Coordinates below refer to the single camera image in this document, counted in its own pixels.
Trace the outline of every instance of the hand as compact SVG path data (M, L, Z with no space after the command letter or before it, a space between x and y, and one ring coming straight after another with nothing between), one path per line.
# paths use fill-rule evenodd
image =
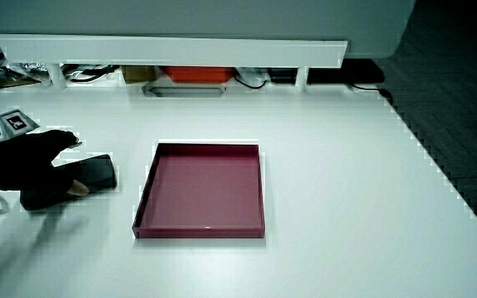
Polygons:
M48 190L87 195L88 188L51 164L78 138L71 132L51 130L0 142L0 190Z

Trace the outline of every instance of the table surface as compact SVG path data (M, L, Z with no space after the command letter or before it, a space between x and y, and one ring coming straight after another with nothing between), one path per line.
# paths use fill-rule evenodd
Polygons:
M140 85L0 90L112 157L118 188L29 213L1 192L0 297L477 296L477 218L387 101L344 86L156 99ZM159 139L253 139L264 239L135 239Z

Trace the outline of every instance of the gray carpet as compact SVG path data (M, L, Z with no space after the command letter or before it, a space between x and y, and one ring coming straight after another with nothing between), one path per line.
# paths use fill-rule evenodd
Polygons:
M477 215L477 9L419 0L397 52L375 62L379 87Z

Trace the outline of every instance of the pink tray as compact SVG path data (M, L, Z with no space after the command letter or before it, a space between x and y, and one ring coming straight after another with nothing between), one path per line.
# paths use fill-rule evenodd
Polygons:
M136 238L263 238L257 145L157 146Z

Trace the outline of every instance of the cable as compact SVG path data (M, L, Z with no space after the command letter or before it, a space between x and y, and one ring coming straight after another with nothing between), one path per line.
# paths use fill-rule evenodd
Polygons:
M69 73L71 72L72 70L75 70L77 66L74 66L74 65L70 65L66 70L65 72L66 73ZM103 68L100 68L100 69L92 69L92 70L83 70L82 72L80 72L81 75L93 75L92 77L90 78L87 78L87 79L71 79L71 82L76 82L76 83L88 83L88 82L91 82L93 80L96 80L98 78L100 78L101 76L103 75L106 75L106 74L110 74L112 73L114 70L116 70L117 68L119 67L119 65L108 65L108 66L105 66Z
M234 79L235 79L237 82L239 82L240 84L243 84L244 86L246 86L246 87L248 87L248 88L250 88L250 89L260 89L260 88L264 87L264 85L265 85L266 82L267 82L267 81L265 80L265 81L263 81L263 84L262 84L262 85L260 85L260 86L258 86L258 87L253 87L253 86L250 86L250 85L244 83L243 81L241 81L241 80L239 79L239 77L237 77L237 75L234 75L233 77L234 77Z
M391 105L393 105L393 95L391 94L391 92L387 91L384 88L364 88L364 87L359 87L359 86L357 86L355 84L352 84L352 83L348 83L348 85L353 87L353 88L356 88L356 89L378 91L380 93L380 95L385 97L389 101L389 103Z

